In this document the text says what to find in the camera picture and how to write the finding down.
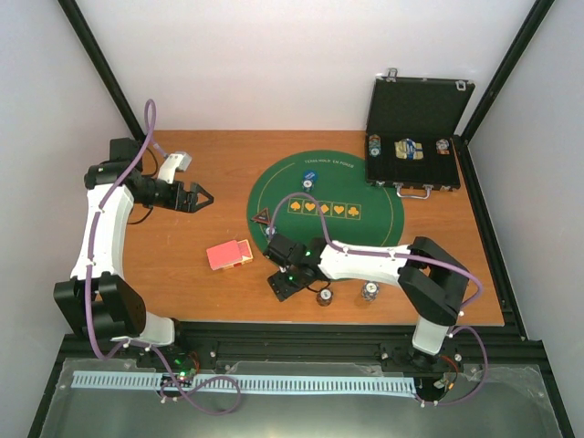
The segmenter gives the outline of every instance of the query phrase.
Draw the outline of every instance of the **black briefcase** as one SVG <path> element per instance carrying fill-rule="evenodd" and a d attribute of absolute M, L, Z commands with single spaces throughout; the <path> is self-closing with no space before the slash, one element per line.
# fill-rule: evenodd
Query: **black briefcase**
<path fill-rule="evenodd" d="M 431 190 L 459 189 L 454 130 L 474 89 L 469 80 L 400 78 L 394 68 L 376 78 L 365 140 L 367 181 L 422 199 Z M 402 188 L 425 195 L 404 195 Z"/>

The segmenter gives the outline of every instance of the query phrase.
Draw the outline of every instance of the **white vent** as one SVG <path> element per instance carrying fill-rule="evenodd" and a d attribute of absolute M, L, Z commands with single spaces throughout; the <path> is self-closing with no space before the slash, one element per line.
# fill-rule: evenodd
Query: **white vent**
<path fill-rule="evenodd" d="M 199 374 L 183 387 L 189 390 L 213 376 L 216 374 Z M 237 380 L 243 394 L 366 394 L 413 397 L 415 393 L 413 379 L 403 377 L 267 375 L 229 375 L 229 377 Z M 161 372 L 75 371 L 71 388 L 152 391 L 159 390 L 167 379 L 168 374 Z M 168 386 L 165 391 L 176 391 L 176 388 Z M 235 393 L 234 387 L 228 381 L 213 381 L 199 391 Z"/>

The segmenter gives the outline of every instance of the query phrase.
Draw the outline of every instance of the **brown triangle object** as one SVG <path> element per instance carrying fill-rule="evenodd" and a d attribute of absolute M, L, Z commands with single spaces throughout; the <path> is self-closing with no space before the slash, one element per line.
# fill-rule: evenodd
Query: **brown triangle object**
<path fill-rule="evenodd" d="M 270 225 L 270 212 L 265 207 L 261 212 L 252 217 L 252 221 L 257 224 Z"/>

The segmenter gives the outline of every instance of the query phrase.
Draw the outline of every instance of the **white wall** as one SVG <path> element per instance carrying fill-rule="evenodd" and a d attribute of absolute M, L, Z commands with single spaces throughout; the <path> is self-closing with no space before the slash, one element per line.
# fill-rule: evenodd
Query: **white wall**
<path fill-rule="evenodd" d="M 161 129 L 361 130 L 373 79 L 473 79 L 467 121 L 533 0 L 78 0 Z"/>
<path fill-rule="evenodd" d="M 52 292 L 77 259 L 83 174 L 128 135 L 57 1 L 0 14 L 0 436 L 26 436 L 65 320 Z"/>
<path fill-rule="evenodd" d="M 584 436 L 584 2 L 556 2 L 470 149 L 529 336 Z"/>

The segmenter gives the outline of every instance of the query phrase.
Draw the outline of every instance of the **robotic arm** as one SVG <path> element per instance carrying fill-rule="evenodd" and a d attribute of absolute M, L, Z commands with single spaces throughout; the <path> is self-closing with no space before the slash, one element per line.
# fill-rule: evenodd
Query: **robotic arm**
<path fill-rule="evenodd" d="M 141 174 L 141 162 L 123 184 L 111 194 L 103 210 L 99 203 L 117 178 L 128 168 L 140 144 L 131 139 L 116 139 L 109 144 L 109 160 L 91 166 L 85 175 L 88 189 L 88 220 L 78 261 L 69 281 L 56 283 L 54 298 L 73 332 L 87 337 L 84 288 L 91 282 L 91 308 L 97 339 L 133 338 L 156 346 L 174 342 L 174 322 L 146 311 L 140 295 L 124 280 L 122 255 L 126 224 L 135 203 L 145 207 L 162 207 L 184 213 L 195 213 L 213 203 L 214 198 L 203 187 L 192 183 L 184 190 L 183 182 L 174 180 L 191 162 L 186 152 L 169 155 L 157 178 Z M 206 197 L 199 202 L 199 194 Z M 93 218 L 100 212 L 96 229 Z M 88 259 L 88 246 L 93 241 L 93 259 Z M 91 278 L 87 266 L 92 264 Z"/>
<path fill-rule="evenodd" d="M 468 279 L 394 255 L 425 256 L 466 270 L 464 266 L 427 237 L 416 237 L 411 245 L 388 247 L 331 243 L 313 239 L 305 246 L 274 234 L 264 256 L 280 267 L 268 278 L 276 297 L 284 301 L 317 280 L 357 278 L 399 287 L 420 315 L 412 345 L 425 354 L 438 354 L 448 329 L 456 323 Z M 426 267 L 430 267 L 429 275 L 423 272 Z"/>

